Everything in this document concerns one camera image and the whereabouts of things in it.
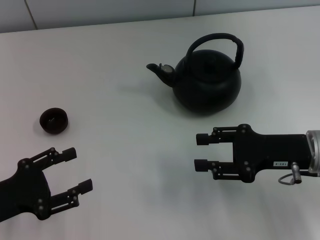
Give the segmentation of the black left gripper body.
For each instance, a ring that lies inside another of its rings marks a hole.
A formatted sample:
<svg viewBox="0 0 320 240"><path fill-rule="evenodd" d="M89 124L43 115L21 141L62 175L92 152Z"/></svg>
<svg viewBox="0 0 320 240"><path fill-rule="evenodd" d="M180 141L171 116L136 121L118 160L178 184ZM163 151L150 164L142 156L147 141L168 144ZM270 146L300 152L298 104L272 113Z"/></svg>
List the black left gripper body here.
<svg viewBox="0 0 320 240"><path fill-rule="evenodd" d="M23 213L46 220L51 215L50 198L43 171L30 159L22 159L14 175L0 182L0 220L3 222Z"/></svg>

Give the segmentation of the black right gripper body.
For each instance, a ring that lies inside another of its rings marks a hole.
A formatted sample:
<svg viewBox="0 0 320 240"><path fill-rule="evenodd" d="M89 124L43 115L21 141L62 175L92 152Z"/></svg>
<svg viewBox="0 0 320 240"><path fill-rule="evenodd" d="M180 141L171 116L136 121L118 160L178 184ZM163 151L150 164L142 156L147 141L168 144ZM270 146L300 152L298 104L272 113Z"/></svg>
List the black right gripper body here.
<svg viewBox="0 0 320 240"><path fill-rule="evenodd" d="M312 153L304 134L259 134L250 125L237 127L232 140L234 173L252 183L263 170L289 170L293 163L309 168Z"/></svg>

